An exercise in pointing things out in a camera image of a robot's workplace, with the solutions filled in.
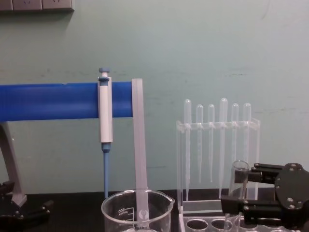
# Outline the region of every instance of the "test tube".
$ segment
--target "test tube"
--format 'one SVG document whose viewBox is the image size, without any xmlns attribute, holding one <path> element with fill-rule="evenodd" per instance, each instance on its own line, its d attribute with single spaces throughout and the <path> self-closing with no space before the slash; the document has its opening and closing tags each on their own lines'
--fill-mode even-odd
<svg viewBox="0 0 309 232">
<path fill-rule="evenodd" d="M 202 105 L 197 105 L 197 161 L 198 161 L 198 180 L 201 183 L 202 172 L 202 123 L 204 111 Z"/>
<path fill-rule="evenodd" d="M 184 101 L 184 123 L 186 125 L 185 130 L 185 187 L 186 187 L 186 199 L 188 200 L 189 186 L 190 186 L 190 159 L 191 159 L 191 101 L 186 99 Z"/>
<path fill-rule="evenodd" d="M 237 103 L 234 103 L 232 105 L 232 116 L 231 121 L 233 122 L 233 128 L 232 128 L 232 162 L 236 160 L 236 146 L 237 146 L 237 123 L 239 119 L 239 105 Z"/>
<path fill-rule="evenodd" d="M 214 105 L 210 104 L 208 106 L 208 123 L 209 123 L 209 148 L 208 148 L 208 159 L 209 159 L 209 170 L 210 170 L 210 179 L 212 182 L 212 163 L 213 163 L 213 124 L 215 117 Z"/>
<path fill-rule="evenodd" d="M 227 99 L 220 100 L 220 114 L 219 120 L 221 122 L 220 129 L 220 167 L 219 167 L 219 198 L 221 198 L 221 191 L 223 185 L 224 175 L 224 156 L 225 156 L 225 123 L 227 121 Z"/>
<path fill-rule="evenodd" d="M 233 162 L 231 169 L 231 180 L 228 195 L 237 199 L 244 199 L 248 183 L 249 165 L 237 160 Z M 224 232 L 238 232 L 240 227 L 241 213 L 238 215 L 226 214 Z"/>
<path fill-rule="evenodd" d="M 243 120 L 245 123 L 244 129 L 244 143 L 243 143 L 243 159 L 249 162 L 249 131 L 251 122 L 251 105 L 250 103 L 245 103 L 243 105 Z"/>
</svg>

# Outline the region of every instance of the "plastic transfer pipette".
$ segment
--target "plastic transfer pipette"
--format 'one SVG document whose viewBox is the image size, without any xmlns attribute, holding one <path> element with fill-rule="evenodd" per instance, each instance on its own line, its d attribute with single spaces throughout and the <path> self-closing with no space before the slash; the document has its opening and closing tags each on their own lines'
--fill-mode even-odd
<svg viewBox="0 0 309 232">
<path fill-rule="evenodd" d="M 243 120 L 245 122 L 246 128 L 244 130 L 244 149 L 243 158 L 245 162 L 249 162 L 249 130 L 251 122 L 251 105 L 250 103 L 245 103 L 243 105 Z"/>
<path fill-rule="evenodd" d="M 98 78 L 98 101 L 100 118 L 100 139 L 104 156 L 104 194 L 108 197 L 109 152 L 112 143 L 112 78 L 108 77 L 109 69 L 100 68 L 102 77 Z"/>
<path fill-rule="evenodd" d="M 201 183 L 202 172 L 202 123 L 203 123 L 204 111 L 202 105 L 197 105 L 197 161 L 198 161 L 198 179 Z"/>
<path fill-rule="evenodd" d="M 215 116 L 214 105 L 210 104 L 208 106 L 208 122 L 210 124 L 208 160 L 209 160 L 209 170 L 210 170 L 211 182 L 212 182 L 212 163 L 213 163 L 213 124 L 214 124 L 214 116 Z"/>
<path fill-rule="evenodd" d="M 220 129 L 220 167 L 219 167 L 219 198 L 221 198 L 221 191 L 223 185 L 224 174 L 224 156 L 225 156 L 225 123 L 227 121 L 227 99 L 222 98 L 220 101 L 219 121 L 221 122 Z"/>
<path fill-rule="evenodd" d="M 232 105 L 232 116 L 231 121 L 233 122 L 233 129 L 232 129 L 232 152 L 231 158 L 232 162 L 236 161 L 236 145 L 237 145 L 237 123 L 239 118 L 239 105 L 234 103 Z"/>
<path fill-rule="evenodd" d="M 185 130 L 185 187 L 186 199 L 188 200 L 189 186 L 190 186 L 190 158 L 191 158 L 191 101 L 186 99 L 184 101 L 184 123 L 186 124 Z"/>
</svg>

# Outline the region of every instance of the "blue bar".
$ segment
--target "blue bar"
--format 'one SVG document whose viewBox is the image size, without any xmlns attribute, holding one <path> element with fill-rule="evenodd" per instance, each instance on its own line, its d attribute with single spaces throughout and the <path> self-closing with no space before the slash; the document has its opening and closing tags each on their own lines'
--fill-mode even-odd
<svg viewBox="0 0 309 232">
<path fill-rule="evenodd" d="M 132 117 L 132 83 L 112 83 L 112 116 Z M 97 83 L 0 85 L 0 121 L 98 118 Z"/>
</svg>

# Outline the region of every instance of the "glass beaker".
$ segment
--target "glass beaker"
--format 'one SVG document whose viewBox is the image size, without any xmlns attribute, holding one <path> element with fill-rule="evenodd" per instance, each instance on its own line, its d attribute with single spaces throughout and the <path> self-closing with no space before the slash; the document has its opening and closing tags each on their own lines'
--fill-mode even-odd
<svg viewBox="0 0 309 232">
<path fill-rule="evenodd" d="M 237 199 L 244 199 L 248 183 L 249 165 L 242 160 L 232 164 L 231 182 L 228 195 Z M 238 232 L 240 227 L 241 213 L 238 215 L 226 214 L 224 232 Z"/>
<path fill-rule="evenodd" d="M 104 200 L 105 232 L 169 232 L 175 200 L 162 192 L 138 189 Z"/>
</svg>

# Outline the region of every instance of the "pipette holder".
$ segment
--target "pipette holder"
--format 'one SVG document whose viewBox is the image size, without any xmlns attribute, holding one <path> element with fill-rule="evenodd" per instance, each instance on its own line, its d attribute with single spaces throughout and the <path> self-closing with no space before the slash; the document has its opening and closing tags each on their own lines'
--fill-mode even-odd
<svg viewBox="0 0 309 232">
<path fill-rule="evenodd" d="M 221 212 L 222 209 L 219 197 L 219 188 L 220 186 L 222 186 L 223 194 L 227 193 L 225 190 L 229 186 L 230 169 L 232 163 L 235 160 L 243 160 L 246 161 L 250 166 L 253 166 L 254 163 L 259 161 L 260 121 L 255 118 L 251 118 L 250 121 L 229 121 L 231 118 L 230 116 L 231 113 L 228 113 L 227 122 L 176 122 L 178 188 L 177 200 L 180 214 Z M 222 129 L 225 130 L 224 139 L 221 134 Z M 190 143 L 186 141 L 186 136 L 188 136 L 186 134 L 188 130 L 190 131 L 191 137 Z M 198 131 L 202 131 L 202 139 L 199 139 L 200 141 L 202 141 L 202 169 L 200 180 L 198 173 L 198 152 L 200 152 L 200 148 L 197 148 L 197 137 L 200 136 L 200 134 L 198 135 Z M 222 144 L 224 144 L 225 161 L 223 168 L 224 179 L 223 182 L 220 184 L 219 167 L 220 153 L 222 152 L 220 150 L 222 150 Z M 191 153 L 188 200 L 186 200 L 186 146 L 190 146 Z M 209 161 L 210 146 L 213 147 L 212 164 Z M 213 167 L 212 180 L 210 174 L 211 165 Z M 246 198 L 257 199 L 257 185 L 255 183 L 250 183 L 247 186 Z"/>
</svg>

